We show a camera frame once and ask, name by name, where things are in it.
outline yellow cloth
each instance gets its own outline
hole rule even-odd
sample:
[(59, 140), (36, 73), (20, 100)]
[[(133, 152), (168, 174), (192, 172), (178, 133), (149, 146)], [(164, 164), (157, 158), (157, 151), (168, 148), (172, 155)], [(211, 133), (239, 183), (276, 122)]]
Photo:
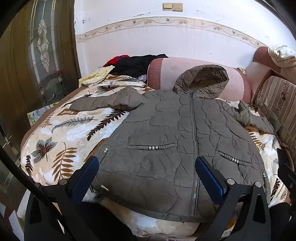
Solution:
[(79, 79), (79, 87), (81, 87), (82, 85), (92, 87), (96, 84), (99, 84), (107, 77), (112, 69), (114, 69), (114, 66), (112, 65), (108, 67), (98, 68), (97, 70), (91, 72), (89, 75)]
[(296, 52), (286, 45), (272, 46), (268, 48), (268, 54), (273, 62), (281, 68), (296, 66)]

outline leaf print blanket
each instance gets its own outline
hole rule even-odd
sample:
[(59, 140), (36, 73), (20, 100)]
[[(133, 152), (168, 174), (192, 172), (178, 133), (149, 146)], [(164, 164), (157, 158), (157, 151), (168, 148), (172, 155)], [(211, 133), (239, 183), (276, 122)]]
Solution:
[[(129, 76), (108, 75), (104, 82), (82, 89), (60, 104), (53, 113), (47, 114), (47, 118), (25, 138), (21, 152), (21, 166), (24, 172), (42, 185), (53, 185), (62, 178), (69, 178), (75, 170), (82, 167), (93, 149), (99, 147), (128, 115), (128, 111), (111, 108), (74, 112), (69, 110), (69, 106), (75, 99), (111, 95), (125, 86), (132, 86), (141, 94), (152, 90), (144, 83), (134, 81), (137, 80)], [(235, 107), (238, 105), (238, 102), (227, 103)], [(287, 189), (277, 177), (278, 162), (275, 150), (279, 147), (278, 141), (273, 135), (262, 134), (255, 129), (247, 131), (258, 146), (273, 188), (271, 205), (283, 202)], [(98, 201), (94, 196), (84, 200)], [(174, 240), (196, 239), (193, 234), (199, 223), (158, 220), (133, 212), (108, 198), (100, 202), (137, 236), (161, 234)], [(224, 236), (231, 230), (232, 228), (226, 230)]]
[(90, 152), (112, 134), (128, 111), (104, 108), (74, 112), (69, 106), (78, 98), (111, 95), (126, 86), (141, 94), (152, 90), (130, 76), (108, 75), (102, 83), (84, 88), (60, 105), (37, 128), (34, 126), (21, 151), (24, 172), (35, 182), (53, 185), (81, 168)]

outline wall switch plate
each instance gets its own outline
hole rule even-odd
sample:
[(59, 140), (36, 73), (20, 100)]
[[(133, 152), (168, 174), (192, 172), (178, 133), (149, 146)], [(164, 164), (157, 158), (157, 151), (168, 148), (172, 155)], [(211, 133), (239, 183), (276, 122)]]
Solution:
[(171, 11), (173, 9), (173, 4), (171, 2), (163, 3), (163, 11)]
[(173, 3), (174, 12), (183, 12), (183, 3)]

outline pile of clothes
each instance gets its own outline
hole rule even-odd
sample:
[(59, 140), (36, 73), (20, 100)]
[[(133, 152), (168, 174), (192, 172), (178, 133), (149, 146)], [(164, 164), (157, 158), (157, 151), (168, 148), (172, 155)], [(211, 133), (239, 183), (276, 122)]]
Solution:
[(153, 59), (167, 58), (165, 54), (159, 55), (145, 55), (145, 56), (133, 56), (128, 55), (116, 56), (109, 60), (104, 67), (114, 66), (114, 69), (110, 72), (112, 75), (127, 75), (139, 80), (147, 80), (144, 75), (147, 74), (148, 67)]

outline jacket sleeve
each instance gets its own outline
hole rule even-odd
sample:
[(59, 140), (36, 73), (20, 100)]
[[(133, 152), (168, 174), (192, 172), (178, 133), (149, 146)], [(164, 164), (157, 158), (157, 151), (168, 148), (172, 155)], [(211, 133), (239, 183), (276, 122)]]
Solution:
[(238, 109), (229, 106), (225, 102), (222, 102), (222, 106), (228, 114), (242, 125), (242, 127), (252, 126), (265, 133), (275, 134), (274, 128), (272, 124), (269, 123), (268, 119), (266, 117), (253, 115), (243, 101), (239, 102)]
[(131, 111), (147, 102), (147, 98), (132, 87), (125, 87), (109, 96), (81, 97), (70, 106), (72, 111), (90, 111), (110, 107)]

